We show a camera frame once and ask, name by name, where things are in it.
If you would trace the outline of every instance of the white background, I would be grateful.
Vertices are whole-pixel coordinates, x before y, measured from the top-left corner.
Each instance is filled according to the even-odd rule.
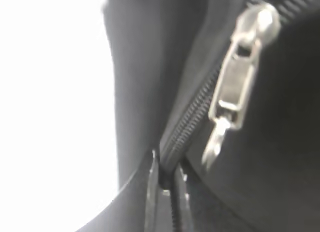
[[[73,232],[117,194],[104,0],[0,0],[0,231]]]

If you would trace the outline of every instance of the zipper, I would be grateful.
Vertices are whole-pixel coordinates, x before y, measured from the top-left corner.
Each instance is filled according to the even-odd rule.
[[[261,51],[279,30],[278,11],[268,3],[254,5],[238,17],[208,113],[215,128],[202,157],[207,170],[220,153],[226,132],[241,129]]]
[[[246,2],[247,9],[242,15],[246,14],[246,12],[249,13],[248,11],[256,10],[257,4],[265,5],[266,1],[267,0],[247,0]],[[267,4],[269,5],[267,7],[268,8],[267,11],[268,10],[272,11],[271,16],[275,16],[274,15],[275,11],[277,11],[278,20],[280,21],[282,26],[285,26],[290,24],[294,19],[296,19],[301,14],[303,14],[307,10],[307,8],[312,4],[313,1],[314,0],[281,0],[281,3],[275,5],[274,7],[271,6],[271,4]],[[259,20],[259,16],[255,15],[255,18],[256,20]],[[243,51],[239,51],[239,53],[240,54],[244,53],[244,55],[246,55],[246,52],[248,53],[249,45],[246,45],[246,44],[244,45],[245,45],[244,47],[243,46],[240,47],[240,50],[243,49]],[[231,44],[228,53],[230,53],[231,47],[233,47],[233,44]],[[252,61],[251,66],[254,68],[257,67],[255,63],[258,63],[259,61],[258,58],[259,58],[261,49],[262,48],[259,49],[259,53],[255,56],[256,58]],[[191,140],[192,136],[195,134],[195,131],[197,131],[201,127],[201,124],[203,124],[203,122],[206,120],[206,116],[208,115],[210,108],[212,108],[212,110],[211,110],[211,113],[209,114],[209,118],[218,123],[216,124],[215,130],[209,139],[209,143],[202,157],[202,163],[206,165],[207,169],[210,167],[212,162],[215,160],[215,157],[218,155],[218,151],[220,151],[221,144],[226,131],[228,129],[239,129],[241,127],[239,125],[241,125],[243,120],[239,120],[241,122],[238,123],[236,126],[233,122],[233,119],[230,118],[230,115],[223,116],[221,120],[218,120],[218,118],[216,118],[213,115],[213,109],[216,108],[216,106],[212,105],[212,100],[213,100],[212,95],[214,93],[214,90],[217,84],[217,80],[220,74],[220,70],[222,68],[222,64],[224,61],[226,61],[227,57],[229,56],[228,53],[225,59],[221,60],[220,63],[217,63],[217,65],[213,67],[215,69],[212,71],[207,81],[198,91],[193,102],[190,104],[188,109],[185,111],[184,115],[181,117],[181,119],[177,123],[177,126],[172,132],[171,137],[167,140],[160,158],[161,168],[167,174],[171,174],[174,171],[176,165],[178,164],[180,159],[184,156],[186,151],[186,145]],[[254,83],[254,75],[256,74],[256,72],[252,74],[253,74],[252,79],[248,79],[250,84],[249,87],[245,86],[243,88],[244,90],[243,93],[246,95],[245,100],[243,102],[246,102],[246,103],[248,103],[248,100],[249,100],[249,94],[250,94],[252,85]],[[244,116],[246,104],[243,104],[243,106],[244,106],[243,107],[244,110],[241,112],[241,115]]]

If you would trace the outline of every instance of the black bag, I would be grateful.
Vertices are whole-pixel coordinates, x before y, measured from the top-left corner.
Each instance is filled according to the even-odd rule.
[[[320,0],[108,0],[122,189],[79,232],[320,231],[319,9]],[[250,34],[228,54],[237,18],[247,36],[262,19],[261,31],[277,20],[280,31],[265,45]]]

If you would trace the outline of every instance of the zipper teeth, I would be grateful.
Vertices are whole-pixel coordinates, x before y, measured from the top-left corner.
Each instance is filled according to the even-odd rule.
[[[246,5],[250,7],[255,4],[265,3],[266,1],[267,0],[247,0]],[[281,24],[286,25],[291,22],[302,13],[312,1],[313,0],[283,0],[282,3],[276,5],[275,7],[279,12]],[[164,166],[164,169],[169,173],[173,171],[177,162],[182,157],[185,144],[208,114],[222,62],[223,59],[210,74],[209,79],[200,89],[166,143],[162,166]]]

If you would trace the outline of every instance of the metal zipper pull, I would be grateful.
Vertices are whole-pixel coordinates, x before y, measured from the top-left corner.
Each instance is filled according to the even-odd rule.
[[[260,53],[279,30],[279,14],[268,3],[252,6],[238,17],[208,113],[215,128],[202,156],[207,170],[220,153],[226,132],[242,127]]]

